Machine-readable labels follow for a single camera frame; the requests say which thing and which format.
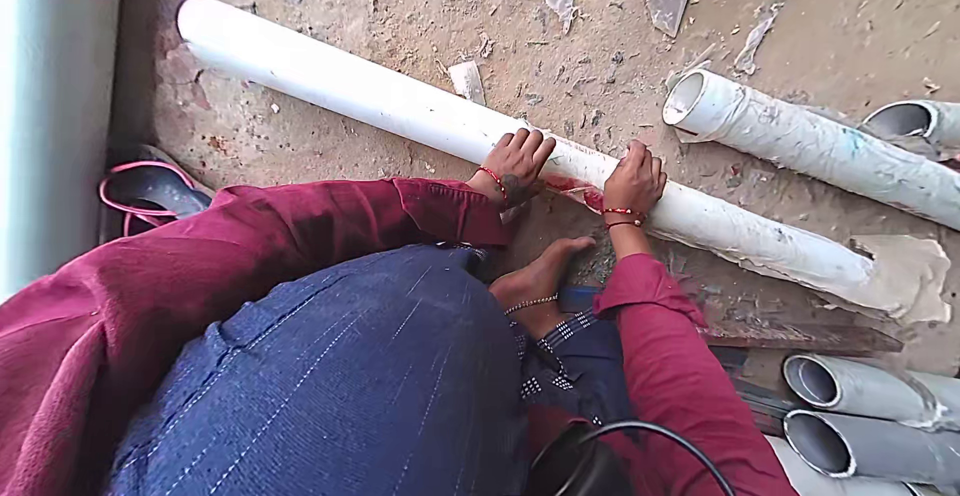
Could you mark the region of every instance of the dusty floor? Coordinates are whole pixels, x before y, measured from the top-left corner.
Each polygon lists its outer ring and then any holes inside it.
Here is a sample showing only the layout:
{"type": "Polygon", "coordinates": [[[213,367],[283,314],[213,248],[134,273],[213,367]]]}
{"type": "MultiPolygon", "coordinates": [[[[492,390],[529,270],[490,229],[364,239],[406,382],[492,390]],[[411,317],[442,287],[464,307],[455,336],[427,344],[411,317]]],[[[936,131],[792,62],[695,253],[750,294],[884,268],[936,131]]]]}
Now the dusty floor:
{"type": "MultiPolygon", "coordinates": [[[[173,24],[181,1],[124,0],[116,141],[157,142],[213,187],[471,174],[471,165],[458,158],[260,85],[199,71],[173,24]]],[[[957,232],[719,144],[681,145],[663,125],[667,73],[714,42],[721,49],[712,69],[731,73],[754,11],[766,0],[697,0],[675,41],[653,28],[644,0],[577,0],[580,15],[566,36],[544,0],[224,1],[448,90],[439,65],[475,59],[491,108],[612,155],[638,136],[665,158],[675,181],[764,217],[838,242],[851,233],[936,238],[960,262],[957,232]],[[493,41],[488,57],[479,53],[483,34],[493,41]],[[621,63],[613,61],[618,52],[621,63]],[[594,110],[602,113],[595,125],[594,110]]],[[[958,37],[960,0],[787,0],[757,54],[759,71],[746,81],[775,97],[858,119],[887,102],[922,97],[925,77],[942,86],[935,98],[960,101],[958,37]]],[[[584,208],[542,197],[504,266],[528,262],[558,237],[600,236],[599,224],[584,208]]],[[[710,318],[855,321],[906,341],[900,360],[909,367],[954,374],[960,366],[960,318],[898,329],[825,310],[796,284],[762,278],[703,251],[668,242],[657,251],[690,277],[684,283],[710,318]]],[[[598,250],[579,263],[577,276],[602,278],[610,263],[609,248],[598,250]]],[[[944,297],[953,300],[958,288],[960,265],[954,265],[944,297]]],[[[756,370],[776,368],[763,362],[769,355],[754,358],[756,370]]]]}

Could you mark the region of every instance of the pipe opening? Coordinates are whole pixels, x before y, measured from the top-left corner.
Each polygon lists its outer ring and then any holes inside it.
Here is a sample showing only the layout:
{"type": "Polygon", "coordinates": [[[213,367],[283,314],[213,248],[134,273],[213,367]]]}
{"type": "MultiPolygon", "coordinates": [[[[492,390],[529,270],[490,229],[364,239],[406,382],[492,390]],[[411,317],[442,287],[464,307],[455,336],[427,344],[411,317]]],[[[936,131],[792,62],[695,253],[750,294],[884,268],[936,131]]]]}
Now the pipe opening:
{"type": "Polygon", "coordinates": [[[666,97],[666,103],[663,104],[663,122],[668,125],[682,122],[693,110],[703,91],[703,74],[691,72],[684,76],[666,97]]]}
{"type": "Polygon", "coordinates": [[[897,102],[874,111],[863,123],[881,140],[906,135],[926,138],[930,135],[933,114],[920,104],[897,102]]]}
{"type": "Polygon", "coordinates": [[[854,474],[847,442],[833,425],[806,411],[793,411],[783,420],[786,438],[794,451],[813,469],[830,477],[854,474]]]}
{"type": "Polygon", "coordinates": [[[783,363],[783,377],[799,398],[817,408],[831,408],[840,402],[834,374],[814,357],[788,357],[783,363]]]}

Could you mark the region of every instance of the maroon kurta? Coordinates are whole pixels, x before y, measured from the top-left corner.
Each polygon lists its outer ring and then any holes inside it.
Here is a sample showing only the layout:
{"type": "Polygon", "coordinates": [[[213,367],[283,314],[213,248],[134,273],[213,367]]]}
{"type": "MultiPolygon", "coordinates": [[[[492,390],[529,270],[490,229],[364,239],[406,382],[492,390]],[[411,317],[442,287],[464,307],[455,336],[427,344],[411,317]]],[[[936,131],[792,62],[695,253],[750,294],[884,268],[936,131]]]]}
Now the maroon kurta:
{"type": "MultiPolygon", "coordinates": [[[[457,181],[328,181],[221,190],[207,211],[77,257],[0,306],[0,487],[90,492],[181,348],[279,283],[420,242],[506,245],[496,206],[457,181]]],[[[783,469],[650,256],[617,265],[598,309],[619,308],[640,416],[698,445],[743,494],[791,494],[783,469]]],[[[716,494],[680,448],[651,440],[644,479],[716,494]]]]}

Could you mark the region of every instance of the finger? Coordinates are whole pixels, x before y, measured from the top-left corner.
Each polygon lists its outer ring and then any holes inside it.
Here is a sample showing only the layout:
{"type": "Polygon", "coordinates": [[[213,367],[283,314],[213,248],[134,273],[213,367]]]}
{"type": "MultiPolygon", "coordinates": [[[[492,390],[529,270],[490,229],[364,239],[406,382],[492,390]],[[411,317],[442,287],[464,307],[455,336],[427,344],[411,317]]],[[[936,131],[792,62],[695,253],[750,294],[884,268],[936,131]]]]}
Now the finger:
{"type": "Polygon", "coordinates": [[[646,150],[647,146],[642,141],[636,138],[631,139],[630,143],[627,144],[627,162],[634,166],[640,166],[643,163],[643,153],[646,150]]]}
{"type": "Polygon", "coordinates": [[[523,147],[523,143],[527,141],[528,136],[530,136],[530,131],[527,129],[520,129],[516,131],[516,134],[513,135],[513,139],[510,140],[510,149],[520,150],[523,147]]]}
{"type": "Polygon", "coordinates": [[[659,189],[656,191],[657,198],[664,196],[664,189],[666,189],[666,173],[661,171],[659,177],[659,189]]]}
{"type": "Polygon", "coordinates": [[[514,138],[514,133],[512,133],[512,132],[508,132],[507,134],[503,134],[502,136],[500,136],[500,141],[498,141],[498,142],[496,143],[496,145],[493,146],[493,148],[494,148],[494,149],[498,149],[498,148],[500,148],[500,147],[510,146],[510,140],[512,140],[513,138],[514,138]]]}
{"type": "Polygon", "coordinates": [[[540,175],[540,170],[544,168],[547,160],[550,159],[550,154],[553,153],[553,150],[557,147],[557,140],[548,137],[539,147],[534,151],[534,164],[536,165],[536,175],[540,175]]]}
{"type": "Polygon", "coordinates": [[[544,133],[539,130],[534,130],[527,136],[527,140],[523,142],[523,147],[520,151],[523,151],[524,155],[533,155],[537,151],[537,148],[540,147],[540,144],[544,143],[544,133]]]}
{"type": "Polygon", "coordinates": [[[664,161],[662,158],[654,157],[650,159],[650,178],[653,179],[655,183],[660,183],[660,174],[663,167],[664,161]]]}

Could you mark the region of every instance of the tattoo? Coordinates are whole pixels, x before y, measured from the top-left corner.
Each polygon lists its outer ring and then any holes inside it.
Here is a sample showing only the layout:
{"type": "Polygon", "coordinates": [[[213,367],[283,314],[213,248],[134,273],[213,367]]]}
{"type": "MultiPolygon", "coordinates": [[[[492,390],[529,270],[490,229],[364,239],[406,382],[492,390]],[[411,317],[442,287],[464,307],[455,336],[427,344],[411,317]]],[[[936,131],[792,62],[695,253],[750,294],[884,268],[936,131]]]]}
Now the tattoo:
{"type": "Polygon", "coordinates": [[[521,184],[521,178],[513,173],[504,174],[503,188],[507,190],[507,203],[510,206],[521,204],[530,199],[530,190],[521,184]]]}

